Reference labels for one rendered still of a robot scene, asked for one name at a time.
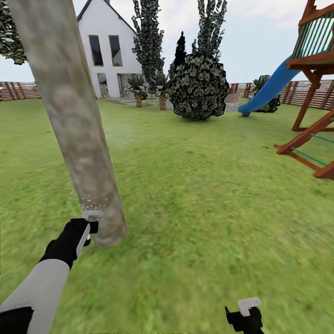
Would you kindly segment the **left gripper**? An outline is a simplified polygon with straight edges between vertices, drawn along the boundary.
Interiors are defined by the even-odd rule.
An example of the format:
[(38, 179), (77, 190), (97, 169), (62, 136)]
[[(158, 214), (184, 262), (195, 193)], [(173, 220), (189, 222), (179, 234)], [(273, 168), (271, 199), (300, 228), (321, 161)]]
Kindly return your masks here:
[(98, 227), (99, 227), (99, 222), (94, 221), (94, 222), (89, 222), (89, 224), (90, 224), (90, 234), (97, 233), (98, 232)]

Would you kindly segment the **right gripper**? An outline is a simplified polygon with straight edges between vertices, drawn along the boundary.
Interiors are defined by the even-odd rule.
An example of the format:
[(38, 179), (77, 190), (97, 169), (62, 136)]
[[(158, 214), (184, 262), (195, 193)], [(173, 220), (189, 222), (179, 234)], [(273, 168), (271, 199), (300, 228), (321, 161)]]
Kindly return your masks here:
[(227, 320), (229, 324), (233, 325), (235, 332), (243, 331), (246, 334), (247, 327), (263, 327), (260, 313), (257, 311), (256, 308), (249, 309), (250, 316), (243, 317), (243, 315), (238, 312), (226, 312)]

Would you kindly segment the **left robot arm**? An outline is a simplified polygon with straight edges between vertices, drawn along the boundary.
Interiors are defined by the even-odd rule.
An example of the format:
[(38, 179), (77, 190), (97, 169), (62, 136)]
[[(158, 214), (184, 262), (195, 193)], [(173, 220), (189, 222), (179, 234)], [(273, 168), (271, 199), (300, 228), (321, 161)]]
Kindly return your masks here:
[[(57, 240), (12, 295), (0, 305), (0, 334), (49, 334), (67, 276), (89, 234), (97, 233), (104, 212), (86, 210), (71, 218)], [(86, 222), (87, 223), (86, 223)]]

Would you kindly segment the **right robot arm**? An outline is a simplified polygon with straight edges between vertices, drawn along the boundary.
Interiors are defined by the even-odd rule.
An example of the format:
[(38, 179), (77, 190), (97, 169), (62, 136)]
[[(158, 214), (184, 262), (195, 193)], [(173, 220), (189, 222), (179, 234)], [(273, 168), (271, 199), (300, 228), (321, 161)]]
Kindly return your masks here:
[(261, 305), (258, 297), (243, 299), (238, 301), (240, 311), (226, 312), (229, 324), (233, 325), (235, 332), (243, 331), (244, 334), (264, 334), (260, 310), (257, 308)]

